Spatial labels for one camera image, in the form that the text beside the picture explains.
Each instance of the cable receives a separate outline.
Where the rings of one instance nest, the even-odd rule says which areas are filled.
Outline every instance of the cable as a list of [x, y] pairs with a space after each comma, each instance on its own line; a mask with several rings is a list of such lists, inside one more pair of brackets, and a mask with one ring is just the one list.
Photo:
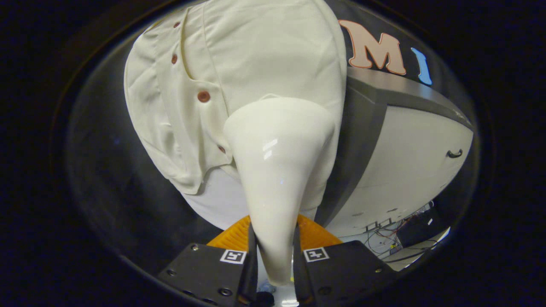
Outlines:
[[397, 261], [402, 261], [402, 260], [406, 260], [406, 259], [410, 259], [412, 257], [415, 257], [415, 256], [419, 256], [423, 253], [426, 253], [428, 251], [430, 251], [433, 247], [435, 247], [436, 245], [440, 244], [440, 242], [436, 241], [436, 240], [426, 240], [426, 241], [434, 241], [436, 242], [436, 244], [434, 244], [433, 246], [429, 246], [429, 247], [424, 247], [424, 251], [422, 252], [419, 252], [419, 253], [415, 253], [413, 255], [410, 255], [410, 256], [407, 256], [407, 257], [404, 257], [404, 258], [400, 258], [400, 259], [396, 259], [396, 260], [391, 260], [391, 261], [385, 261], [385, 263], [393, 263], [393, 262], [397, 262]]
[[404, 258], [400, 258], [400, 259], [396, 259], [396, 260], [391, 260], [391, 261], [385, 261], [385, 263], [393, 263], [393, 262], [397, 262], [397, 261], [402, 261], [402, 260], [406, 260], [406, 259], [410, 259], [410, 258], [413, 258], [415, 256], [419, 256], [421, 255], [422, 253], [426, 253], [430, 250], [430, 248], [426, 249], [425, 251], [422, 251], [422, 252], [419, 252], [419, 253], [416, 253], [416, 254], [413, 254], [411, 256], [407, 256], [407, 257], [404, 257]]
[[387, 252], [390, 252], [391, 249], [388, 249], [388, 250], [386, 250], [386, 251], [384, 251], [384, 252], [382, 252], [382, 253], [375, 251], [375, 250], [372, 248], [371, 244], [370, 244], [370, 238], [373, 237], [373, 235], [370, 235], [369, 232], [368, 232], [367, 234], [368, 234], [368, 239], [364, 242], [364, 245], [366, 245], [366, 243], [368, 243], [368, 246], [370, 247], [370, 250], [371, 250], [372, 252], [378, 254], [378, 255], [376, 255], [376, 257], [379, 257], [379, 256], [381, 256], [381, 255], [383, 255], [383, 254], [385, 254], [385, 253], [387, 253]]

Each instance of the shirt button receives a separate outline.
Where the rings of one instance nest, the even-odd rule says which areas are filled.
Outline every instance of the shirt button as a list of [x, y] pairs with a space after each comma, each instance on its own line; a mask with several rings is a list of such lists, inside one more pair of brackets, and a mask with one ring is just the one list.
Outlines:
[[207, 91], [201, 91], [197, 94], [197, 99], [201, 102], [207, 102], [210, 100], [210, 94]]

